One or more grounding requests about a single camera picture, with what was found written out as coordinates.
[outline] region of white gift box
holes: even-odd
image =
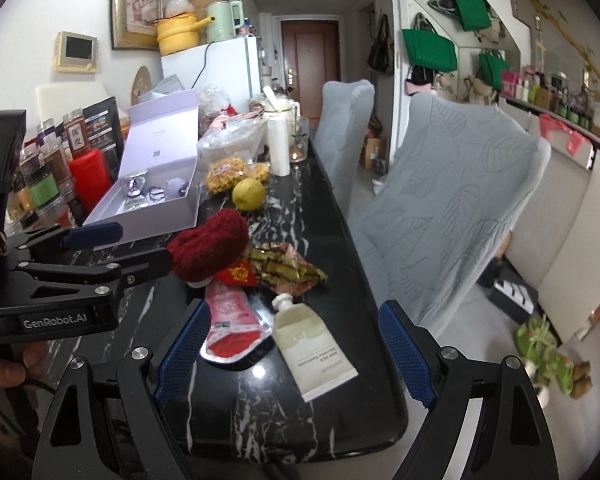
[[[181,231],[196,226],[200,192],[192,185],[198,161],[198,97],[187,90],[154,99],[128,110],[131,129],[120,163],[118,181],[107,191],[85,225],[118,222],[124,235],[118,242]],[[128,191],[125,177],[148,172],[144,195],[172,178],[189,182],[184,196],[123,211]]]

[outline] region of box lid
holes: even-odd
[[[185,90],[128,110],[131,129],[120,177],[198,155],[198,94]]]

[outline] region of red knit hat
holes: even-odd
[[[204,225],[181,232],[169,243],[171,270],[186,282],[201,282],[230,266],[248,243],[246,219],[235,209],[222,209]]]

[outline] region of lemon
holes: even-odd
[[[231,199],[240,211],[254,211],[264,204],[267,192],[254,178],[245,178],[234,187]]]

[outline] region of small refrigerator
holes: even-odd
[[[235,110],[245,113],[249,100],[262,92],[260,50],[254,36],[200,45],[164,56],[162,71],[165,77],[178,76],[185,89],[222,88]]]

